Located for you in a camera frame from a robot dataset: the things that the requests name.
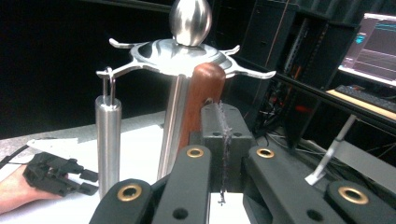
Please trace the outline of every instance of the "monitor screen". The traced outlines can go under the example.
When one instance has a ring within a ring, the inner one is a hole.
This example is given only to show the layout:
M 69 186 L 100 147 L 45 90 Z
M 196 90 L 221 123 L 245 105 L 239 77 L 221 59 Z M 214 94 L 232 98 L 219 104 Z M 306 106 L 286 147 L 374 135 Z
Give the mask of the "monitor screen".
M 338 69 L 396 87 L 396 17 L 364 14 L 361 28 Z

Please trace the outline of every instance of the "black keyboard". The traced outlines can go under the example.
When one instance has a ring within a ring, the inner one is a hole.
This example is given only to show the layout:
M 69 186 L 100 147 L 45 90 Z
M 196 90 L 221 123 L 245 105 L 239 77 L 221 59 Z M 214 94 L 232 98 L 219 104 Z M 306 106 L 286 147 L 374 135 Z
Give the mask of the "black keyboard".
M 339 87 L 335 88 L 335 91 L 338 91 L 340 93 L 343 93 L 344 95 L 353 97 L 360 101 L 363 101 L 367 104 L 375 105 L 377 107 L 383 108 L 390 112 L 396 113 L 396 104 L 395 103 L 381 99 L 381 98 L 374 96 L 370 93 L 367 93 L 364 91 L 359 91 L 359 90 L 353 89 L 352 87 L 348 87 L 348 86 L 339 86 Z

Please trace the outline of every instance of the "wooden handle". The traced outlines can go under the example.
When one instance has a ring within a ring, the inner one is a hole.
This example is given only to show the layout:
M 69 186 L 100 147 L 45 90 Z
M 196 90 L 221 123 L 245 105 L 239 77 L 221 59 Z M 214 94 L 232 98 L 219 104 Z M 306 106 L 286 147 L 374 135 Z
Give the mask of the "wooden handle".
M 178 149 L 189 143 L 190 132 L 201 131 L 201 108 L 208 99 L 218 103 L 224 87 L 224 70 L 215 63 L 202 63 L 194 68 L 190 80 Z

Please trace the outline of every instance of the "silver egg-shaped knob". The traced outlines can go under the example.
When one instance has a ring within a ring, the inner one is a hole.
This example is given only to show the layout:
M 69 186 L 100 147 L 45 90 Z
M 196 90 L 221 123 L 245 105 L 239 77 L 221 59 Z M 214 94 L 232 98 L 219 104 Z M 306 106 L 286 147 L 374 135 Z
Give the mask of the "silver egg-shaped knob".
M 198 46 L 210 31 L 212 12 L 206 0 L 176 0 L 169 15 L 169 23 L 178 44 Z

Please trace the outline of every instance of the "brass insert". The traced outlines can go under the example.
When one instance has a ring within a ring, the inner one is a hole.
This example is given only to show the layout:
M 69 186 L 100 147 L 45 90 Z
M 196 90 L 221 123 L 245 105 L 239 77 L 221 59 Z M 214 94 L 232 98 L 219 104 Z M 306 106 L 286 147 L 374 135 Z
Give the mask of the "brass insert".
M 351 187 L 340 187 L 338 193 L 340 193 L 345 200 L 352 203 L 367 204 L 369 202 L 369 198 L 364 193 Z
M 275 156 L 275 152 L 270 149 L 267 149 L 267 148 L 259 148 L 259 149 L 257 149 L 256 152 L 257 152 L 257 155 L 259 155 L 265 159 L 270 159 Z
M 204 156 L 204 151 L 201 150 L 200 148 L 191 148 L 187 151 L 187 155 L 191 158 L 199 158 Z
M 137 184 L 130 184 L 122 187 L 117 197 L 122 202 L 130 202 L 138 198 L 142 194 L 142 188 Z

